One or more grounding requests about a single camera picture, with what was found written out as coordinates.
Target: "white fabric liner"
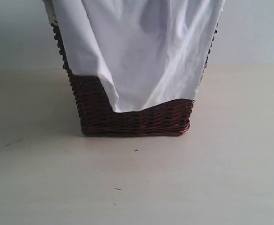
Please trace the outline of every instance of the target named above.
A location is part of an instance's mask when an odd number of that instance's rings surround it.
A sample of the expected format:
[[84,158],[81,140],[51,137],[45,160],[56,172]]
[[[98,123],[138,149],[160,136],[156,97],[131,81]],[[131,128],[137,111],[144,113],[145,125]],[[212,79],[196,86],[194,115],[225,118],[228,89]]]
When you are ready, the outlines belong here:
[[224,0],[52,0],[69,67],[115,112],[194,100]]

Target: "brown wicker basket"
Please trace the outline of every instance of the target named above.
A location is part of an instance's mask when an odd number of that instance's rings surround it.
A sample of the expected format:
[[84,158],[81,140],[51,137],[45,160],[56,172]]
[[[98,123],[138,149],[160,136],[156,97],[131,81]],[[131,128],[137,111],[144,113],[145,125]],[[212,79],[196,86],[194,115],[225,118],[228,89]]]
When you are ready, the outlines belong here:
[[180,136],[190,127],[193,102],[186,99],[169,101],[140,112],[115,113],[99,78],[74,75],[68,65],[58,26],[52,24],[72,87],[82,133],[86,136]]

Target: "table surface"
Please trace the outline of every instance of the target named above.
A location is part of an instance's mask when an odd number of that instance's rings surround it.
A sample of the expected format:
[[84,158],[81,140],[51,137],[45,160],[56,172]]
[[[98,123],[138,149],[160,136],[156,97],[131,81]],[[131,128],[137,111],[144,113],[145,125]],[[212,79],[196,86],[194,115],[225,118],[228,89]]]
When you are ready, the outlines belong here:
[[186,135],[126,139],[81,135],[63,71],[0,72],[0,225],[28,224],[274,225],[274,66],[209,69]]

